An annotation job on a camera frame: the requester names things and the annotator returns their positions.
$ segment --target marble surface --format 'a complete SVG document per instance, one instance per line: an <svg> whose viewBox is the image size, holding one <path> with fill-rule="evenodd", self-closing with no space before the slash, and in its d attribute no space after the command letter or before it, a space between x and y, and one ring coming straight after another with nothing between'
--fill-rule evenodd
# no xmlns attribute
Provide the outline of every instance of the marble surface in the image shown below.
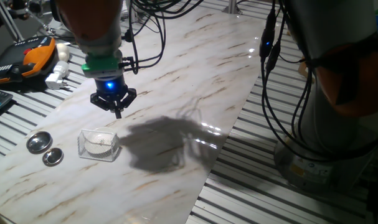
<svg viewBox="0 0 378 224"><path fill-rule="evenodd" d="M46 167L25 147L0 165L0 213L16 223L185 223L226 136L258 77L264 23L195 9L167 21L164 58L125 74L138 97L122 119L89 102L87 80L38 125L64 160ZM137 38L139 57L159 52L159 36ZM130 44L122 47L132 55ZM81 129L113 129L114 162L78 157Z"/></svg>

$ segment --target white plug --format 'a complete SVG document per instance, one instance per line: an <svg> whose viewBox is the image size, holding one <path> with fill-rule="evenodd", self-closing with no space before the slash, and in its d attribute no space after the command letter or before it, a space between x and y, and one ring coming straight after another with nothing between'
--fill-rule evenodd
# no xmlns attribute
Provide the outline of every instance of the white plug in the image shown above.
<svg viewBox="0 0 378 224"><path fill-rule="evenodd" d="M69 72L69 64L64 61L59 61L53 68L53 72L60 74L60 76L64 78Z"/></svg>
<svg viewBox="0 0 378 224"><path fill-rule="evenodd" d="M67 62L59 61L53 68L53 73L51 73L45 80L48 88L51 90L58 90L60 88L65 88L67 85L63 78L67 75L69 71L69 65Z"/></svg>

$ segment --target aluminum profile table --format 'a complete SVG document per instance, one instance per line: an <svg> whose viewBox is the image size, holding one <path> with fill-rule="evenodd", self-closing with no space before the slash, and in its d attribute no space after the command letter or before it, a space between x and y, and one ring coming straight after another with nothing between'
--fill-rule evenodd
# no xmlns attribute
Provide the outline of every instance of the aluminum profile table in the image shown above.
<svg viewBox="0 0 378 224"><path fill-rule="evenodd" d="M205 0L199 7L220 12L228 0ZM271 4L244 2L242 16L266 19ZM0 115L0 162L30 130L40 123L83 81L80 66L84 55L69 45L70 90L10 91L15 102ZM283 35L281 55L299 60L302 53L288 35ZM298 64L279 60L268 87L272 106L283 125L290 129L291 115L305 86ZM367 189L355 186L347 194L305 194L290 186L275 169L273 147L276 137L268 127L260 104L259 77L207 179L187 224L204 223L367 223Z"/></svg>

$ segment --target blue led light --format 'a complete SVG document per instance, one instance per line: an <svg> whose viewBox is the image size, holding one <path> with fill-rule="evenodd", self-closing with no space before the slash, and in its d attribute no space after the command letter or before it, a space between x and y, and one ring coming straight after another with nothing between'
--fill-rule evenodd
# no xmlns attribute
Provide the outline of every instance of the blue led light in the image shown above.
<svg viewBox="0 0 378 224"><path fill-rule="evenodd" d="M112 82L108 82L108 83L106 83L106 85L107 85L107 87L108 87L109 89L112 89L113 86L114 86L114 83L112 83Z"/></svg>

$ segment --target metal pole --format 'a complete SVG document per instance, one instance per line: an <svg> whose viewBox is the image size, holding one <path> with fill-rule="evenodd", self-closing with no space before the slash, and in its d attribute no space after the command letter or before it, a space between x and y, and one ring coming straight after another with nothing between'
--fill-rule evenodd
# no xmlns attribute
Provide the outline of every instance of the metal pole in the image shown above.
<svg viewBox="0 0 378 224"><path fill-rule="evenodd" d="M2 19L3 24L5 25L7 31L9 31L14 41L20 42L24 40L19 29L14 23L13 18L10 16L9 11L7 11L2 1L0 1L0 18Z"/></svg>
<svg viewBox="0 0 378 224"><path fill-rule="evenodd" d="M242 14L240 9L237 7L237 0L229 0L229 5L222 10L224 13L229 13L229 14Z"/></svg>

